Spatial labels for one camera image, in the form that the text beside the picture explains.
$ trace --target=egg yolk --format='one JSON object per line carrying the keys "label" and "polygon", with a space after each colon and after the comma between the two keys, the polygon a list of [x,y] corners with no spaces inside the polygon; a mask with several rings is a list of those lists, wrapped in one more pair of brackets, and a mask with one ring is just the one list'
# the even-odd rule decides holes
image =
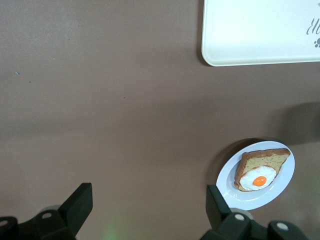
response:
{"label": "egg yolk", "polygon": [[257,187],[261,187],[261,186],[265,185],[266,181],[267,181],[267,178],[265,176],[258,176],[253,181],[253,185],[255,185]]}

